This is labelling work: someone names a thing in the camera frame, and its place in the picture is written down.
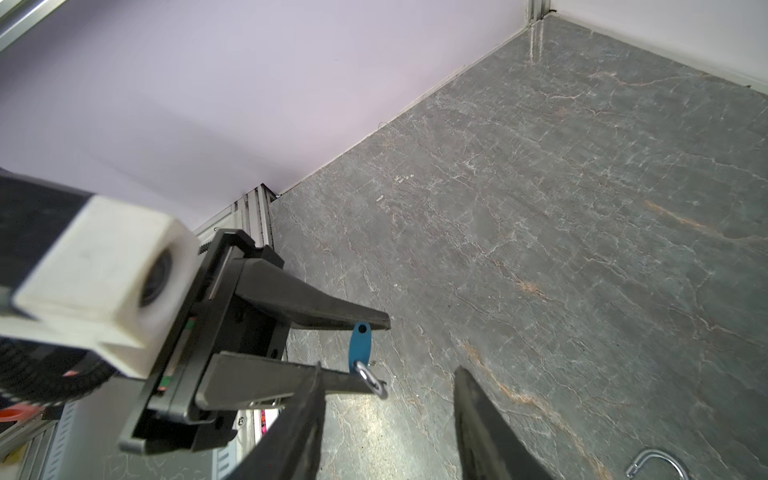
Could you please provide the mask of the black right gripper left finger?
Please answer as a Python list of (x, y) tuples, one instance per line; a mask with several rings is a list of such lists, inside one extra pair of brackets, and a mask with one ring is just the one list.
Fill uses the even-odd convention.
[(321, 367), (315, 365), (267, 435), (229, 475), (231, 479), (315, 479), (326, 412)]

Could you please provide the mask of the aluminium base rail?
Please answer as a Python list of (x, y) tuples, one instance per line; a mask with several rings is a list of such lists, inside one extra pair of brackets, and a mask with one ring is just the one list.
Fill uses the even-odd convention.
[(155, 456), (225, 446), (231, 411), (195, 390), (214, 353), (274, 355), (269, 322), (235, 294), (244, 232), (206, 243), (174, 217), (1, 176), (1, 404), (55, 409), (116, 376), (142, 382), (119, 448)]

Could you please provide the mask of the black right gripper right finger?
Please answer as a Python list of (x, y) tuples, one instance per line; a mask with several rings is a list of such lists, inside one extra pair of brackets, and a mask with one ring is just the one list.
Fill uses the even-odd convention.
[(472, 374), (454, 373), (454, 419), (464, 479), (549, 479)]

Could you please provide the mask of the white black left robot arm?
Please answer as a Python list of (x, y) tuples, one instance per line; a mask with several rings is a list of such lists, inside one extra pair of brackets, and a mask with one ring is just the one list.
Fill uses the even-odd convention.
[(195, 234), (165, 213), (1, 175), (1, 396), (58, 406), (115, 375), (144, 384), (120, 440), (157, 455), (225, 446), (237, 412), (279, 408), (314, 367), (286, 362), (293, 330), (348, 331), (348, 369), (322, 393), (374, 394), (381, 311), (284, 270), (266, 186)]

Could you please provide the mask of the aluminium frame corner post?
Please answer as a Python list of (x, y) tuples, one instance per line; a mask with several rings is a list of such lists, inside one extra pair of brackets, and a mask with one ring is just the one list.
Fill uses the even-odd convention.
[(550, 11), (550, 0), (528, 0), (526, 10), (528, 16), (528, 24), (533, 25), (534, 23), (542, 20), (546, 15), (549, 14)]

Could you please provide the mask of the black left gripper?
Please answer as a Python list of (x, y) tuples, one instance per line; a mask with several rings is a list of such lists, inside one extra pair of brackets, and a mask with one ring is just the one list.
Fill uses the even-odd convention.
[(122, 452), (221, 448), (236, 436), (234, 410), (287, 399), (314, 373), (328, 393), (371, 392), (359, 375), (279, 361), (289, 332), (280, 322), (303, 330), (351, 331), (360, 322), (389, 330), (390, 316), (328, 295), (283, 264), (271, 246), (256, 245), (242, 230), (214, 236), (119, 436)]

